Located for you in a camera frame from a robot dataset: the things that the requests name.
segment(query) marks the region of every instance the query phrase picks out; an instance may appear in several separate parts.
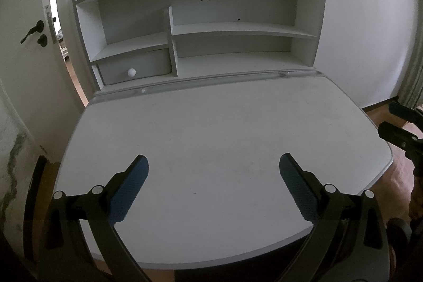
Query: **black door handle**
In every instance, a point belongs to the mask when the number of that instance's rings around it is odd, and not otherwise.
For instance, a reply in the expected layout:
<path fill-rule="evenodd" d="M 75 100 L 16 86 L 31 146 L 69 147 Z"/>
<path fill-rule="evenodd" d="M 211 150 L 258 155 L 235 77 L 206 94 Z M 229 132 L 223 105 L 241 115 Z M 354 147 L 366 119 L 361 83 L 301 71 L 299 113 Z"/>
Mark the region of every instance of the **black door handle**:
<path fill-rule="evenodd" d="M 41 33 L 44 30 L 44 22 L 39 20 L 37 22 L 37 24 L 35 25 L 35 27 L 32 27 L 28 34 L 26 34 L 26 36 L 21 40 L 21 43 L 24 43 L 24 41 L 27 39 L 28 36 L 30 36 L 31 34 L 35 33 L 36 31 L 38 31 L 39 33 Z"/>
<path fill-rule="evenodd" d="M 37 43 L 41 45 L 41 47 L 47 46 L 47 36 L 46 34 L 42 34 L 40 38 L 37 40 Z"/>

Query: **drawer knob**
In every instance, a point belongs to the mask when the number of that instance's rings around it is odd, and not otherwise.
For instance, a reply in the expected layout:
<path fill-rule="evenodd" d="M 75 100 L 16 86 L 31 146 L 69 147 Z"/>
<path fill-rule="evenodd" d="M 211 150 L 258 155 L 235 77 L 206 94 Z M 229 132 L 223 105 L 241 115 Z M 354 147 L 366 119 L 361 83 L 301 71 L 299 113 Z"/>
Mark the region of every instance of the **drawer knob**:
<path fill-rule="evenodd" d="M 135 71 L 135 68 L 130 68 L 128 70 L 128 77 L 135 77 L 136 74 L 137 72 Z"/>

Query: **white desk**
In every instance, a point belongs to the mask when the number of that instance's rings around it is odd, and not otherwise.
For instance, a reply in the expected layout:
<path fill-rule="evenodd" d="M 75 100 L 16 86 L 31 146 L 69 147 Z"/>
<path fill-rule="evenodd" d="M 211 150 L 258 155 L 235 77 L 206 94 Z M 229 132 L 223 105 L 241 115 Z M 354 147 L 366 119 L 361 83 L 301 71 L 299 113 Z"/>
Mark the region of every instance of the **white desk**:
<path fill-rule="evenodd" d="M 116 224 L 121 239 L 143 268 L 213 266 L 282 247 L 310 230 L 279 175 L 286 152 L 322 184 L 351 194 L 392 162 L 371 121 L 330 80 L 286 78 L 89 105 L 56 190 L 86 193 L 143 154 L 149 176 Z"/>

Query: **gray curtain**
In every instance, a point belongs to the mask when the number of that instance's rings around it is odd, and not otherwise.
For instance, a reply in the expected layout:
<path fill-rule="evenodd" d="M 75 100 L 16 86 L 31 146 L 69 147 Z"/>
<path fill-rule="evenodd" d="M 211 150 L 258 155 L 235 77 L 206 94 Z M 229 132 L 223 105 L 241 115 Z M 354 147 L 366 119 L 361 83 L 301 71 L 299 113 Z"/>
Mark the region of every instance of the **gray curtain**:
<path fill-rule="evenodd" d="M 423 103 L 423 0 L 418 0 L 416 40 L 398 93 L 398 102 L 411 108 Z"/>

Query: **blue textured pad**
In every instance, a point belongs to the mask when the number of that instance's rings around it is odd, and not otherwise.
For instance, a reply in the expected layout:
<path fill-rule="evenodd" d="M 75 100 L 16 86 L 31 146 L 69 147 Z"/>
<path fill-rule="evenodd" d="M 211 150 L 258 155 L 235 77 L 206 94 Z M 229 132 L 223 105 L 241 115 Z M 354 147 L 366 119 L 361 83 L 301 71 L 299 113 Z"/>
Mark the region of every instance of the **blue textured pad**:
<path fill-rule="evenodd" d="M 318 221 L 319 199 L 305 180 L 303 170 L 289 153 L 281 157 L 279 171 L 303 218 Z"/>
<path fill-rule="evenodd" d="M 133 162 L 134 166 L 131 171 L 111 197 L 108 217 L 111 227 L 113 227 L 116 222 L 125 219 L 132 203 L 149 175 L 149 162 L 147 158 L 144 156 L 139 157 L 141 158 Z"/>

